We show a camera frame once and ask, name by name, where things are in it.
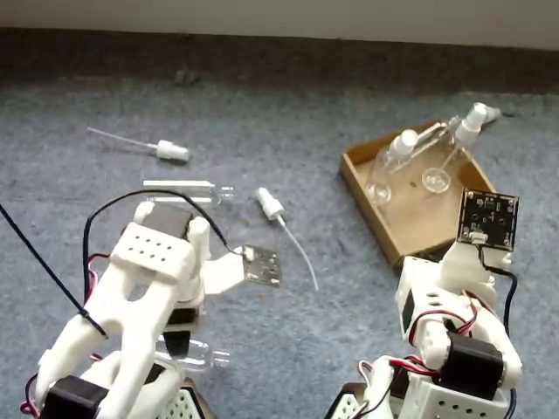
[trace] small circuit board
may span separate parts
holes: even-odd
[[[256,246],[243,246],[243,268],[245,280],[280,287],[280,260],[275,251]]]
[[[457,241],[513,251],[518,196],[464,189]]]

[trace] gray carpet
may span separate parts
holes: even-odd
[[[208,298],[198,336],[233,359],[197,384],[221,418],[321,418],[341,385],[358,381],[357,360],[411,350],[393,302],[398,276],[337,173],[339,156],[363,139],[464,113],[475,100],[500,106],[510,116],[487,129],[476,153],[500,191],[521,196],[511,328],[525,378],[516,417],[556,417],[559,54],[56,31],[0,32],[0,52],[2,203],[73,292],[82,293],[87,214],[143,178],[233,184],[236,202],[213,211],[229,241],[278,249],[281,289],[242,284]],[[159,162],[87,126],[185,144],[192,159]],[[284,203],[320,292],[260,214],[258,186]],[[93,250],[112,249],[136,204],[95,224]],[[0,417],[13,418],[74,310],[0,226]],[[212,251],[224,253],[217,242]]]

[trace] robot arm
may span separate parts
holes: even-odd
[[[504,391],[514,396],[522,364],[493,311],[497,298],[490,271],[505,272],[510,264],[517,206],[514,196],[465,191],[457,241],[441,262],[404,260],[396,293],[401,333],[421,356],[409,357],[412,363],[377,360],[363,399],[369,409],[382,400],[375,381],[389,388],[390,396],[371,411],[354,409],[351,419],[510,417]],[[490,267],[482,263],[484,256]],[[403,368],[392,372],[404,378],[397,386],[387,383],[386,368],[393,365]],[[339,412],[336,406],[331,411]]]
[[[121,335],[120,352],[95,362],[81,377],[72,376],[103,338],[80,316],[71,319],[39,362],[41,419],[153,419],[176,395],[183,371],[156,359],[155,343],[164,332],[190,332],[197,323],[196,315],[188,315],[204,302],[201,272],[210,257],[209,225],[183,213],[178,218],[183,234],[174,235],[164,228],[167,223],[159,224],[162,218],[168,221],[169,214],[158,213],[153,203],[140,205],[86,303],[109,336]],[[147,286],[145,294],[131,300],[140,284]]]

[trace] open cardboard tray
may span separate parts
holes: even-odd
[[[421,132],[435,122],[411,129]],[[426,169],[437,167],[442,162],[440,153],[430,148],[413,160],[405,174],[405,181],[395,179],[392,199],[379,209],[367,196],[365,180],[376,153],[401,132],[382,135],[350,148],[343,153],[340,165],[340,172],[351,194],[393,266],[400,265],[405,256],[435,251],[454,241],[463,188],[496,192],[467,152],[462,152],[447,166],[446,172],[452,178],[450,188],[443,194],[429,192],[421,182],[421,175]]]

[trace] small glass vial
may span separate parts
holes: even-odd
[[[391,199],[391,178],[405,167],[417,144],[418,133],[406,129],[378,152],[365,183],[369,198],[375,205],[384,205]]]
[[[227,367],[231,362],[231,354],[225,351],[214,350],[213,347],[200,340],[190,340],[188,356],[172,358],[165,346],[162,336],[155,344],[155,354],[164,360],[177,362],[184,371],[203,373],[213,367]]]
[[[235,197],[232,186],[218,186],[208,181],[143,181],[146,188],[168,189],[184,193],[195,203],[204,207],[216,207],[223,201],[231,201]],[[151,198],[157,203],[186,204],[179,196],[155,196]]]

